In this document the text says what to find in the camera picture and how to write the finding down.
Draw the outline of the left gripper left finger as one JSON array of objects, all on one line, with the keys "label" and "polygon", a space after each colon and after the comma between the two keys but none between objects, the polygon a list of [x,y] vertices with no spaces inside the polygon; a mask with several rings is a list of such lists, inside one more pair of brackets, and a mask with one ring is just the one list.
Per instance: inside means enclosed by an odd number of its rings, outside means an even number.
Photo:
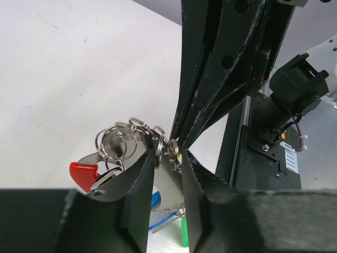
[{"label": "left gripper left finger", "polygon": [[1,252],[146,252],[155,152],[85,195],[1,190]]}]

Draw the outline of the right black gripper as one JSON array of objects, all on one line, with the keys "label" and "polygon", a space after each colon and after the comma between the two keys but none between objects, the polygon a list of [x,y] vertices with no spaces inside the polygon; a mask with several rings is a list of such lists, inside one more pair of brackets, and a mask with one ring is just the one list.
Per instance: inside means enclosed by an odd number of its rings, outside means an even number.
[{"label": "right black gripper", "polygon": [[181,1],[180,90],[171,138],[200,134],[271,75],[293,1]]}]

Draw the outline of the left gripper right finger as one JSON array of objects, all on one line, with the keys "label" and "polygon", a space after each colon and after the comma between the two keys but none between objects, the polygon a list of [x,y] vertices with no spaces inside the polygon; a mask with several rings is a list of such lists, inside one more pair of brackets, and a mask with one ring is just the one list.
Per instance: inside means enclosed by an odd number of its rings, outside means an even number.
[{"label": "left gripper right finger", "polygon": [[336,191],[240,191],[182,150],[190,252],[336,252]]}]

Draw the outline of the key holder with red handle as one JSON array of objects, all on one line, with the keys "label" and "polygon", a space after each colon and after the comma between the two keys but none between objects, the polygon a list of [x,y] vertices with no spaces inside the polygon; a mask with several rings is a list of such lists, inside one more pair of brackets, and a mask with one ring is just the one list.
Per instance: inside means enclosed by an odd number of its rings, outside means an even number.
[{"label": "key holder with red handle", "polygon": [[101,130],[94,140],[96,152],[70,164],[70,176],[85,192],[109,170],[125,174],[150,148],[155,151],[154,186],[161,194],[162,209],[178,208],[184,201],[182,176],[169,165],[170,140],[158,125],[150,127],[131,117]]}]

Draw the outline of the yellow tagged key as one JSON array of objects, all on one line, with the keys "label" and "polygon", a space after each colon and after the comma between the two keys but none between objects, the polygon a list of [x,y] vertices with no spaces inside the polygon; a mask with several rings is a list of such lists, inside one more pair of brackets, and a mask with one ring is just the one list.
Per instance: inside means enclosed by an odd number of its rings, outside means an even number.
[{"label": "yellow tagged key", "polygon": [[168,154],[169,165],[172,171],[182,174],[182,164],[179,161],[180,155],[181,154],[180,154],[179,145],[177,143],[177,140],[171,139],[170,145],[169,145],[169,154]]}]

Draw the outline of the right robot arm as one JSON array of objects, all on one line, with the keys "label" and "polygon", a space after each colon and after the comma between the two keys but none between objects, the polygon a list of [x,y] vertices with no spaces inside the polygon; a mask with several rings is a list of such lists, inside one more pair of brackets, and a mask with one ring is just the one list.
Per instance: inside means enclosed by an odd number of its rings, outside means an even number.
[{"label": "right robot arm", "polygon": [[296,7],[306,1],[182,1],[179,100],[171,132],[170,167],[200,134],[265,81],[269,106],[257,121],[277,142],[287,120],[315,109],[336,77],[336,61],[319,70],[317,48],[295,56],[274,74],[274,62]]}]

